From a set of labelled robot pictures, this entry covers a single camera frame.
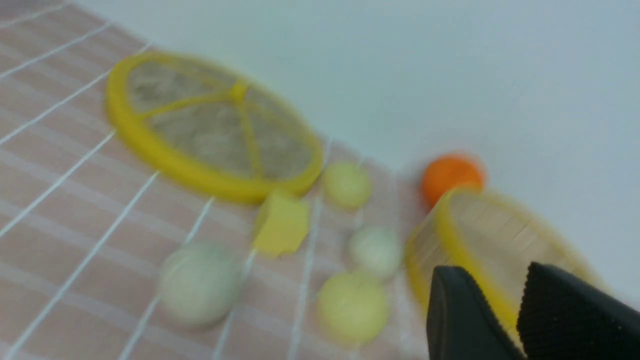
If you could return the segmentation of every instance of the orange ball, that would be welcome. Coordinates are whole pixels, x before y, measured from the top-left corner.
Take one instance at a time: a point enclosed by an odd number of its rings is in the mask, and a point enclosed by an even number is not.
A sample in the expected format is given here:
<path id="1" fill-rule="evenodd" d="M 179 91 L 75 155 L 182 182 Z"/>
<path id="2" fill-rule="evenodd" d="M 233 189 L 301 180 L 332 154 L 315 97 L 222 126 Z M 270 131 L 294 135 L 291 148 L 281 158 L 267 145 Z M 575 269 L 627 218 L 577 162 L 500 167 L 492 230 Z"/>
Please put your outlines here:
<path id="1" fill-rule="evenodd" d="M 422 176 L 422 195 L 433 207 L 444 193 L 459 186 L 484 188 L 484 170 L 473 157 L 451 153 L 429 164 Z"/>

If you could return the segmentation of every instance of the plastic toy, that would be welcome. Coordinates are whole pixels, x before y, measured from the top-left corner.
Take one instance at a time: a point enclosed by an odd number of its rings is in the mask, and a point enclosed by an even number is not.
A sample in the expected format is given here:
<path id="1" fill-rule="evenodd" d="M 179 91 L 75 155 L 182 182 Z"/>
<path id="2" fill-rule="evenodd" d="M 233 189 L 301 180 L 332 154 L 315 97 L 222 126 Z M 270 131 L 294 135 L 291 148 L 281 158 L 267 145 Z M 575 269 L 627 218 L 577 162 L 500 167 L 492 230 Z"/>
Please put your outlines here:
<path id="1" fill-rule="evenodd" d="M 176 322 L 205 327 L 236 303 L 242 266 L 225 247 L 194 241 L 163 263 L 158 280 L 160 305 Z"/>
<path id="2" fill-rule="evenodd" d="M 447 192 L 416 227 L 404 253 L 411 289 L 425 312 L 434 267 L 462 266 L 515 341 L 531 261 L 558 266 L 601 286 L 560 235 L 515 201 L 490 192 L 464 188 Z"/>
<path id="3" fill-rule="evenodd" d="M 329 164 L 324 171 L 323 186 L 332 203 L 351 211 L 366 204 L 372 189 L 367 172 L 348 162 Z"/>
<path id="4" fill-rule="evenodd" d="M 422 176 L 422 195 L 430 207 L 449 190 L 465 186 L 484 188 L 484 170 L 472 156 L 458 152 L 443 155 L 429 164 Z"/>
<path id="5" fill-rule="evenodd" d="M 340 273 L 328 279 L 317 300 L 322 323 L 343 343 L 368 343 L 389 317 L 384 286 L 364 272 Z"/>
<path id="6" fill-rule="evenodd" d="M 213 64 L 145 52 L 118 63 L 106 109 L 132 152 L 180 184 L 260 203 L 271 191 L 303 195 L 323 167 L 313 131 L 263 88 Z"/>
<path id="7" fill-rule="evenodd" d="M 309 232 L 309 205 L 281 191 L 264 202 L 253 225 L 253 247 L 272 257 L 295 252 Z"/>
<path id="8" fill-rule="evenodd" d="M 380 280 L 387 280 L 396 273 L 404 251 L 397 234 L 382 226 L 358 230 L 349 239 L 348 250 L 358 269 Z"/>

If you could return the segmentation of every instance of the yellow lemon slice toy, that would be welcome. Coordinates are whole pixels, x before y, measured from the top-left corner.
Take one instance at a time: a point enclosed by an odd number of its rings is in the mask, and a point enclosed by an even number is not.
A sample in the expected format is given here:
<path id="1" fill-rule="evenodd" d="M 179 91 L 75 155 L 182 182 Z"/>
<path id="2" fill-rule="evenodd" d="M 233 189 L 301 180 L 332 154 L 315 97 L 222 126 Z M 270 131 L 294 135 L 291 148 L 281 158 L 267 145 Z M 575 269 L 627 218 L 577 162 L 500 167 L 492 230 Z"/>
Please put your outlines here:
<path id="1" fill-rule="evenodd" d="M 322 171 L 314 132 L 274 95 L 206 61 L 147 52 L 122 60 L 106 90 L 129 148 L 193 190 L 258 203 L 304 194 Z"/>

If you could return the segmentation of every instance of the white grid line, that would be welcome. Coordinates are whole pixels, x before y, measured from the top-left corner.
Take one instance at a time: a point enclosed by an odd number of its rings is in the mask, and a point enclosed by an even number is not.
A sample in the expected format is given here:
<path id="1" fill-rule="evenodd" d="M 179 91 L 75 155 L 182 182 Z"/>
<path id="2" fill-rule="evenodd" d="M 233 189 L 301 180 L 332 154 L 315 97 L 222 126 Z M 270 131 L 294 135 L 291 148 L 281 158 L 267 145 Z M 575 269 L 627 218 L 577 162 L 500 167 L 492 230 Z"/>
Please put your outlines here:
<path id="1" fill-rule="evenodd" d="M 87 152 L 72 168 L 67 170 L 55 183 L 53 183 L 44 193 L 42 193 L 37 199 L 35 199 L 29 206 L 27 206 L 22 212 L 13 218 L 8 224 L 6 224 L 2 230 L 0 230 L 0 238 L 4 236 L 15 224 L 17 224 L 22 218 L 24 218 L 33 208 L 38 206 L 40 202 L 44 200 L 50 193 L 52 193 L 55 189 L 57 189 L 60 184 L 62 184 L 67 178 L 76 171 L 88 158 L 90 158 L 93 154 L 95 154 L 111 137 L 114 133 L 107 135 L 96 147 L 94 147 L 90 152 Z"/>
<path id="2" fill-rule="evenodd" d="M 66 8 L 69 5 L 70 5 L 70 2 L 65 1 L 62 4 L 57 4 L 57 5 L 54 5 L 54 6 L 50 6 L 50 7 L 44 8 L 44 9 L 40 10 L 39 12 L 30 13 L 29 15 L 26 15 L 26 16 L 23 16 L 23 17 L 19 17 L 17 19 L 9 20 L 9 21 L 6 21 L 6 22 L 0 22 L 0 29 L 7 28 L 7 27 L 9 27 L 11 25 L 19 24 L 19 23 L 21 23 L 23 21 L 35 19 L 35 18 L 37 18 L 37 17 L 39 17 L 41 15 L 45 15 L 46 13 L 51 13 L 51 12 L 58 11 L 58 10 L 60 10 L 62 8 Z"/>
<path id="3" fill-rule="evenodd" d="M 325 143 L 326 149 L 324 150 L 324 162 L 325 164 L 329 160 L 331 154 L 331 144 L 333 140 L 327 139 Z M 305 254 L 305 271 L 302 277 L 302 285 L 300 289 L 300 297 L 298 297 L 298 309 L 296 311 L 296 317 L 293 324 L 293 330 L 291 333 L 291 345 L 289 347 L 289 353 L 287 354 L 287 360 L 295 360 L 298 355 L 298 348 L 300 347 L 300 327 L 305 317 L 307 310 L 307 296 L 309 291 L 309 280 L 311 278 L 311 271 L 313 270 L 314 253 L 316 251 L 317 232 L 319 228 L 322 208 L 323 208 L 323 196 L 316 194 L 314 201 L 314 219 L 312 221 L 312 233 L 309 234 L 307 253 Z"/>
<path id="4" fill-rule="evenodd" d="M 51 24 L 47 25 L 47 21 L 46 21 L 46 19 L 41 20 L 40 22 L 41 22 L 41 23 L 43 23 L 43 24 L 45 24 L 45 27 L 47 27 L 47 29 L 48 29 L 49 31 L 57 32 L 58 34 L 61 34 L 61 32 L 62 32 L 62 33 L 66 33 L 66 34 L 68 34 L 68 35 L 69 35 L 69 34 L 71 34 L 72 36 L 77 37 L 75 33 L 71 32 L 71 31 L 63 31 L 62 29 L 60 29 L 60 28 L 59 28 L 59 26 L 57 26 L 57 27 L 56 27 L 56 26 L 52 26 Z M 30 32 L 30 31 L 26 31 L 26 30 L 24 30 L 24 29 L 22 30 L 22 33 L 31 34 L 31 32 Z M 40 39 L 38 38 L 38 36 L 37 36 L 37 35 L 30 35 L 30 36 L 31 36 L 31 38 L 35 38 L 35 39 L 37 39 L 37 40 L 40 40 Z M 112 44 L 114 44 L 114 45 L 121 45 L 121 44 L 118 44 L 118 42 L 117 42 L 117 41 L 115 41 L 115 42 L 114 42 L 114 41 L 109 41 L 109 42 L 111 42 L 111 43 L 112 43 Z M 10 48 L 10 47 L 6 47 L 6 46 L 4 46 L 4 45 L 0 45 L 0 47 L 2 47 L 2 48 L 4 49 L 4 52 L 5 52 L 6 54 L 9 54 L 9 55 L 14 59 L 14 60 L 26 61 L 26 60 L 28 60 L 28 58 L 29 58 L 28 56 L 25 56 L 25 55 L 23 55 L 22 53 L 20 53 L 20 52 L 18 52 L 18 51 L 16 51 L 16 50 L 14 50 L 14 49 L 12 49 L 12 48 Z M 121 49 L 126 50 L 126 51 L 132 51 L 132 52 L 134 51 L 133 49 L 129 49 L 129 48 L 124 49 L 123 47 L 121 47 Z M 87 48 L 87 50 L 89 50 L 89 52 L 91 52 L 91 53 L 95 54 L 95 51 L 94 51 L 93 49 L 91 49 L 91 48 Z M 85 70 L 85 71 L 87 71 L 87 72 L 89 72 L 89 73 L 99 74 L 99 73 L 101 73 L 101 72 L 103 71 L 103 69 L 102 69 L 99 65 L 96 65 L 96 64 L 94 64 L 94 63 L 91 63 L 90 61 L 85 61 L 84 59 L 82 59 L 82 58 L 80 58 L 80 57 L 78 57 L 78 56 L 75 56 L 75 55 L 73 55 L 73 54 L 61 53 L 61 54 L 60 54 L 60 56 L 61 56 L 62 58 L 65 58 L 67 61 L 74 62 L 74 63 L 75 63 L 75 64 L 74 64 L 75 66 L 80 67 L 80 68 L 82 68 L 83 70 Z M 93 68 L 92 68 L 92 69 L 89 69 L 88 67 L 83 66 L 84 64 L 80 64 L 81 62 L 82 62 L 82 63 L 87 63 L 87 64 L 89 65 L 89 67 L 93 67 Z M 37 68 L 36 68 L 36 70 L 37 70 L 37 71 L 39 71 L 39 72 L 41 72 L 42 74 L 46 75 L 48 78 L 56 79 L 56 78 L 55 78 L 54 73 L 57 73 L 57 71 L 54 71 L 54 69 L 49 69 L 49 68 L 48 68 L 46 65 L 44 65 L 44 64 L 40 64 L 40 66 L 41 66 L 41 67 L 37 67 Z M 72 87 L 72 88 L 77 88 L 77 87 L 82 86 L 81 81 L 78 81 L 78 80 L 76 80 L 76 79 L 75 79 L 75 78 L 73 78 L 73 77 L 66 76 L 65 74 L 62 74 L 62 73 L 61 73 L 61 74 L 58 74 L 58 75 L 59 75 L 59 77 L 62 77 L 62 78 L 68 78 L 67 85 L 68 85 L 68 86 L 70 86 L 70 87 Z"/>
<path id="5" fill-rule="evenodd" d="M 36 179 L 53 183 L 60 175 L 49 172 L 46 169 L 41 168 L 39 165 L 30 163 L 10 152 L 6 152 L 0 149 L 0 161 L 16 168 L 21 172 L 28 173 Z M 84 185 L 77 183 L 71 179 L 67 179 L 67 182 L 64 184 L 64 190 L 72 195 L 80 197 L 84 200 L 91 202 L 96 205 L 98 208 L 106 210 L 110 213 L 119 214 L 121 209 L 124 208 L 125 204 L 117 202 L 106 195 L 103 195 L 99 192 L 96 192 L 92 189 L 85 187 Z M 186 234 L 185 231 L 179 229 L 175 225 L 171 225 L 164 220 L 157 218 L 153 215 L 146 214 L 144 212 L 140 212 L 137 210 L 132 210 L 129 214 L 130 219 L 138 225 L 143 226 L 145 229 L 149 230 L 151 233 L 160 234 L 167 238 L 176 240 L 179 238 L 184 238 Z"/>
<path id="6" fill-rule="evenodd" d="M 18 32 L 18 35 L 20 34 L 28 34 L 31 38 L 38 38 L 38 35 L 31 35 L 31 32 L 25 29 L 20 30 L 20 32 Z M 2 51 L 3 54 L 9 56 L 11 59 L 13 60 L 17 60 L 20 61 L 21 63 L 24 63 L 25 61 L 29 60 L 29 56 L 22 54 L 20 51 L 7 46 L 7 45 L 3 45 L 0 44 L 0 49 Z M 96 67 L 98 68 L 98 71 L 89 71 L 86 69 L 83 69 L 91 74 L 100 74 L 102 73 L 102 69 L 100 69 L 100 67 L 98 65 L 96 65 Z M 62 73 L 61 71 L 58 71 L 54 68 L 51 68 L 50 66 L 48 66 L 47 64 L 43 63 L 42 61 L 38 62 L 37 64 L 34 64 L 34 69 L 47 76 L 49 79 L 53 79 L 53 80 L 61 80 L 61 82 L 65 85 L 68 86 L 70 88 L 79 88 L 83 86 L 83 82 L 72 77 L 69 75 L 66 75 L 64 73 Z"/>
<path id="7" fill-rule="evenodd" d="M 88 33 L 84 34 L 83 36 L 81 36 L 79 38 L 76 38 L 76 39 L 74 39 L 72 41 L 67 42 L 66 44 L 58 46 L 57 48 L 55 48 L 53 50 L 47 51 L 46 53 L 44 53 L 44 54 L 42 54 L 40 56 L 36 56 L 35 58 L 30 59 L 29 61 L 25 61 L 24 63 L 20 64 L 19 66 L 16 66 L 16 67 L 14 67 L 12 69 L 6 70 L 6 71 L 0 73 L 0 79 L 4 78 L 5 76 L 9 76 L 9 75 L 13 74 L 14 72 L 16 72 L 16 71 L 18 71 L 20 69 L 24 69 L 25 67 L 27 67 L 27 66 L 29 66 L 31 64 L 34 64 L 34 63 L 36 63 L 36 62 L 38 62 L 38 61 L 40 61 L 40 60 L 42 60 L 42 59 L 44 59 L 44 58 L 46 58 L 48 56 L 51 56 L 51 55 L 57 53 L 58 51 L 64 50 L 64 49 L 70 47 L 71 45 L 77 44 L 80 41 L 82 41 L 82 40 L 84 40 L 84 39 L 86 39 L 86 38 L 88 38 L 90 36 L 93 36 L 93 35 L 101 32 L 102 30 L 108 28 L 109 26 L 110 26 L 110 23 L 107 22 L 105 25 L 102 25 L 101 27 L 99 27 L 99 28 L 97 28 L 97 29 L 95 29 L 93 31 L 89 31 Z"/>
<path id="8" fill-rule="evenodd" d="M 211 203 L 213 203 L 213 200 L 214 200 L 213 198 L 210 198 L 207 201 L 207 203 L 204 205 L 204 207 L 202 208 L 202 211 L 200 212 L 200 215 L 196 219 L 196 222 L 193 224 L 193 227 L 191 228 L 191 231 L 189 232 L 189 234 L 187 235 L 186 239 L 184 240 L 185 244 L 190 243 L 191 240 L 193 239 L 193 237 L 195 236 L 195 234 L 198 232 L 198 230 L 200 228 L 200 225 L 202 224 L 202 221 L 204 220 L 205 216 L 209 212 L 209 208 L 211 207 Z M 160 298 L 157 297 L 157 296 L 154 297 L 153 300 L 151 300 L 151 302 L 147 306 L 144 314 L 140 318 L 140 322 L 138 322 L 138 325 L 136 326 L 135 332 L 129 338 L 129 342 L 127 342 L 127 344 L 124 347 L 124 349 L 122 349 L 122 352 L 120 353 L 120 356 L 118 357 L 118 360 L 127 360 L 129 358 L 129 356 L 131 355 L 131 352 L 133 351 L 133 348 L 136 346 L 136 343 L 138 342 L 138 339 L 140 338 L 140 336 L 144 332 L 145 327 L 147 326 L 147 322 L 148 322 L 149 318 L 151 317 L 151 314 L 154 312 L 154 309 L 156 308 L 159 300 L 160 300 Z"/>
<path id="9" fill-rule="evenodd" d="M 51 17 L 49 17 L 48 19 L 41 19 L 39 21 L 39 24 L 43 25 L 45 28 L 47 28 L 47 30 L 51 31 L 52 33 L 55 33 L 61 37 L 69 37 L 69 36 L 76 36 L 76 32 L 71 30 L 71 29 L 65 29 L 65 23 L 64 22 L 60 22 L 59 19 L 52 19 Z"/>
<path id="10" fill-rule="evenodd" d="M 101 26 L 105 26 L 107 28 L 111 27 L 110 23 L 105 23 Z M 25 34 L 30 38 L 39 38 L 38 35 L 34 34 L 33 32 L 31 32 L 30 30 L 26 30 L 26 29 L 19 29 L 19 33 Z M 47 40 L 44 39 L 40 39 L 41 44 L 47 44 L 49 45 L 49 47 L 51 46 L 51 43 Z M 119 54 L 114 53 L 113 51 L 110 51 L 108 49 L 105 49 L 104 47 L 100 46 L 100 45 L 93 45 L 93 44 L 87 44 L 87 43 L 80 43 L 79 44 L 81 47 L 84 47 L 85 49 L 89 50 L 89 52 L 91 52 L 92 54 L 104 58 L 106 60 L 109 61 L 118 61 L 119 59 L 122 58 L 122 56 L 120 56 Z"/>
<path id="11" fill-rule="evenodd" d="M 132 34 L 127 29 L 123 29 L 123 28 L 117 28 L 117 29 L 122 31 L 126 35 L 128 35 L 131 39 L 120 38 L 120 37 L 118 37 L 118 35 L 115 35 L 115 34 L 110 33 L 108 31 L 104 32 L 104 33 L 101 33 L 99 36 L 100 36 L 101 39 L 109 42 L 112 45 L 115 45 L 115 46 L 119 47 L 123 51 L 130 51 L 131 50 L 129 48 L 130 45 L 133 45 L 136 42 L 142 42 L 142 40 L 140 38 L 138 38 L 135 34 Z"/>
<path id="12" fill-rule="evenodd" d="M 74 21 L 80 26 L 91 26 L 95 20 L 104 22 L 104 16 L 87 11 L 86 9 L 82 8 L 81 5 L 77 3 L 77 1 L 73 1 L 72 4 L 72 8 L 76 9 L 79 13 L 83 13 L 82 16 L 71 17 L 69 14 L 70 12 L 60 12 L 56 13 L 57 17 L 61 18 L 61 20 L 64 22 Z"/>
<path id="13" fill-rule="evenodd" d="M 243 282 L 246 280 L 247 277 L 249 277 L 249 272 L 251 271 L 251 266 L 253 265 L 253 259 L 255 259 L 256 253 L 257 251 L 255 249 L 252 250 L 249 256 L 247 257 L 246 261 L 244 262 L 244 269 L 243 269 L 243 275 L 242 275 Z M 225 321 L 225 326 L 222 328 L 222 333 L 218 338 L 218 344 L 216 345 L 216 348 L 213 350 L 213 353 L 211 354 L 211 360 L 222 359 L 222 351 L 224 350 L 225 343 L 227 342 L 227 338 L 229 337 L 229 331 L 231 330 L 231 325 L 233 324 L 234 317 L 236 317 L 237 310 L 238 308 L 236 307 L 228 315 L 228 318 Z"/>
<path id="14" fill-rule="evenodd" d="M 100 143 L 100 145 L 98 147 L 96 147 L 95 150 L 97 151 L 104 143 L 106 143 L 109 140 L 109 138 L 111 138 L 111 136 L 113 136 L 113 133 L 111 135 L 109 135 L 108 138 L 105 138 L 105 140 L 103 140 L 103 142 Z M 60 288 L 60 290 L 58 290 L 58 293 L 56 294 L 56 296 L 53 297 L 53 299 L 51 299 L 51 301 L 49 301 L 49 303 L 44 307 L 44 309 L 42 309 L 40 314 L 38 314 L 38 316 L 31 322 L 29 327 L 27 327 L 27 329 L 22 333 L 22 335 L 18 338 L 18 340 L 16 340 L 15 344 L 13 344 L 11 349 L 4 356 L 4 360 L 12 360 L 13 359 L 13 357 L 20 350 L 20 348 L 23 346 L 23 344 L 33 334 L 33 332 L 40 325 L 42 320 L 44 320 L 44 318 L 49 314 L 51 309 L 58 303 L 59 299 L 62 298 L 62 296 L 64 296 L 65 292 L 71 287 L 71 284 L 76 280 L 78 275 L 84 270 L 84 268 L 87 266 L 87 264 L 98 253 L 98 251 L 100 250 L 102 245 L 107 241 L 107 239 L 109 239 L 109 237 L 111 236 L 113 231 L 118 227 L 118 225 L 120 225 L 122 220 L 127 216 L 129 211 L 133 208 L 133 206 L 136 204 L 138 199 L 147 190 L 147 188 L 149 188 L 149 186 L 151 185 L 151 183 L 153 183 L 153 181 L 156 179 L 157 176 L 158 176 L 158 172 L 156 172 L 155 174 L 151 175 L 151 177 L 149 177 L 147 182 L 140 188 L 140 190 L 138 190 L 137 194 L 133 197 L 133 199 L 131 199 L 131 201 L 128 203 L 128 205 L 124 208 L 124 210 L 122 211 L 120 216 L 113 222 L 113 224 L 111 224 L 111 227 L 104 233 L 104 235 L 102 236 L 100 241 L 98 241 L 98 243 L 95 244 L 95 247 L 93 248 L 93 250 L 85 257 L 83 262 L 80 263 L 80 265 L 78 265 L 76 270 L 73 272 L 73 274 L 71 274 L 71 276 L 67 279 L 67 281 Z"/>
<path id="15" fill-rule="evenodd" d="M 51 22 L 49 21 L 49 19 L 42 19 L 40 21 L 40 23 L 43 24 L 49 31 L 60 33 L 58 31 L 59 29 L 56 29 L 56 27 L 54 25 L 51 25 Z M 92 63 L 91 61 L 85 60 L 81 56 L 72 54 L 70 52 L 62 51 L 62 52 L 60 52 L 60 54 L 58 54 L 58 56 L 62 60 L 65 60 L 65 61 L 71 63 L 74 67 L 80 68 L 80 69 L 82 69 L 82 70 L 84 70 L 86 72 L 89 72 L 91 74 L 99 74 L 99 73 L 104 71 L 104 69 L 100 65 L 97 65 L 95 63 Z"/>
<path id="16" fill-rule="evenodd" d="M 27 57 L 25 55 L 16 53 L 13 49 L 5 47 L 2 44 L 0 44 L 0 53 L 7 54 L 7 52 L 13 56 L 14 60 L 26 61 L 26 59 L 27 59 Z M 49 68 L 49 66 L 44 64 L 43 62 L 36 63 L 34 65 L 34 68 L 35 68 L 35 70 L 37 72 L 47 76 L 49 79 L 57 80 L 55 78 L 54 73 L 58 72 L 58 73 L 60 73 L 60 75 L 66 76 L 69 79 L 70 83 L 79 83 L 80 84 L 80 85 L 75 85 L 74 87 L 77 88 L 77 87 L 80 87 L 80 86 L 84 85 L 83 81 L 81 81 L 79 79 L 76 79 L 76 78 L 73 78 L 72 76 L 68 76 L 68 75 L 66 75 L 66 74 L 64 74 L 62 72 L 57 71 L 57 70 L 54 70 L 53 68 Z M 95 74 L 96 76 L 99 76 L 104 72 L 104 70 L 101 67 L 99 67 L 98 65 L 96 65 L 96 68 L 98 69 L 98 71 L 87 71 L 87 72 L 91 72 L 92 74 Z M 23 83 L 22 81 L 20 81 L 18 79 L 10 79 L 10 81 L 12 81 L 12 83 L 15 84 L 15 86 L 18 89 L 21 89 L 21 90 L 19 90 L 20 92 L 28 91 L 30 94 L 37 94 L 37 96 L 39 96 L 39 97 L 41 97 L 43 99 L 47 99 L 47 100 L 50 100 L 50 101 L 55 101 L 56 100 L 55 97 L 52 97 L 51 95 L 49 95 L 49 94 L 47 94 L 45 92 L 40 92 L 39 90 L 33 88 L 31 85 Z M 94 89 L 93 87 L 87 89 L 84 94 L 87 95 L 89 98 L 94 99 L 94 100 L 98 100 L 98 101 L 101 101 L 103 99 L 103 97 L 104 97 L 104 94 L 102 92 L 100 92 L 100 90 Z M 95 118 L 93 115 L 85 114 L 85 116 Z"/>
<path id="17" fill-rule="evenodd" d="M 47 116 L 48 114 L 52 113 L 55 109 L 59 108 L 60 106 L 63 106 L 64 104 L 68 103 L 69 100 L 73 99 L 74 97 L 78 96 L 80 93 L 82 93 L 83 91 L 85 91 L 86 89 L 90 88 L 91 86 L 93 86 L 94 84 L 96 84 L 98 81 L 100 81 L 102 78 L 104 78 L 105 76 L 107 76 L 107 74 L 109 74 L 108 72 L 105 72 L 104 74 L 98 76 L 97 78 L 95 78 L 92 82 L 88 83 L 87 85 L 81 87 L 80 89 L 78 89 L 76 92 L 74 92 L 73 94 L 67 96 L 65 99 L 63 99 L 62 101 L 56 103 L 55 105 L 51 106 L 49 109 L 46 109 L 43 113 L 41 113 L 40 115 L 36 116 L 35 118 L 25 122 L 23 125 L 21 125 L 20 127 L 18 127 L 17 129 L 13 130 L 11 133 L 8 133 L 7 135 L 5 135 L 2 139 L 0 139 L 0 145 L 4 144 L 5 142 L 7 142 L 9 139 L 11 139 L 12 137 L 14 137 L 15 135 L 17 135 L 18 133 L 22 132 L 22 130 L 25 130 L 27 127 L 37 123 L 38 121 L 42 120 L 45 116 Z"/>
<path id="18" fill-rule="evenodd" d="M 1 348 L 5 350 L 5 349 L 8 349 L 11 345 L 2 341 L 1 346 L 2 346 Z M 32 354 L 20 354 L 20 360 L 51 360 L 51 359 L 32 355 Z"/>
<path id="19" fill-rule="evenodd" d="M 47 102 L 52 102 L 52 103 L 56 103 L 57 100 L 54 97 L 51 97 L 50 95 L 40 92 L 39 90 L 37 90 L 36 88 L 33 88 L 31 85 L 29 84 L 25 84 L 21 81 L 18 81 L 16 79 L 10 79 L 11 81 L 11 85 L 14 86 L 18 92 L 27 95 L 27 96 L 32 96 L 32 97 L 37 97 L 43 101 L 47 101 Z M 92 90 L 92 87 L 87 88 L 85 90 L 85 92 L 83 92 L 83 95 L 89 95 L 92 92 L 94 92 Z M 18 118 L 18 119 L 23 119 L 19 114 L 16 114 L 10 110 L 6 110 L 3 108 L 0 108 L 1 112 L 4 113 L 10 113 L 12 114 L 14 117 Z M 97 118 L 95 115 L 90 115 L 86 112 L 84 112 L 83 110 L 77 109 L 76 107 L 72 106 L 71 104 L 66 104 L 66 106 L 64 108 L 62 108 L 61 112 L 65 115 L 67 115 L 72 121 L 74 122 L 78 122 L 80 124 L 83 124 L 85 126 L 88 126 L 90 128 L 92 128 L 93 130 L 96 130 L 98 132 L 101 133 L 108 133 L 111 131 L 111 127 L 107 125 L 106 121 L 101 121 L 102 119 Z"/>

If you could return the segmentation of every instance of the white ball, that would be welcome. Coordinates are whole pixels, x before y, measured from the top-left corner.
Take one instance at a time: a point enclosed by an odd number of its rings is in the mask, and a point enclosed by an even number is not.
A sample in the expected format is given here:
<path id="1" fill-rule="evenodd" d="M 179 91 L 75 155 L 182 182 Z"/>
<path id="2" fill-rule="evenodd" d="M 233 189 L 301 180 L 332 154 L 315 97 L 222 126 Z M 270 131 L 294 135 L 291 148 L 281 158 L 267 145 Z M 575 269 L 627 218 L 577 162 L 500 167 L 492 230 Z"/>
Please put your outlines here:
<path id="1" fill-rule="evenodd" d="M 349 240 L 348 251 L 356 266 L 385 280 L 400 267 L 403 246 L 400 239 L 386 227 L 366 227 Z"/>
<path id="2" fill-rule="evenodd" d="M 181 325 L 209 325 L 236 303 L 241 275 L 242 266 L 225 247 L 205 241 L 190 243 L 162 265 L 160 304 Z"/>

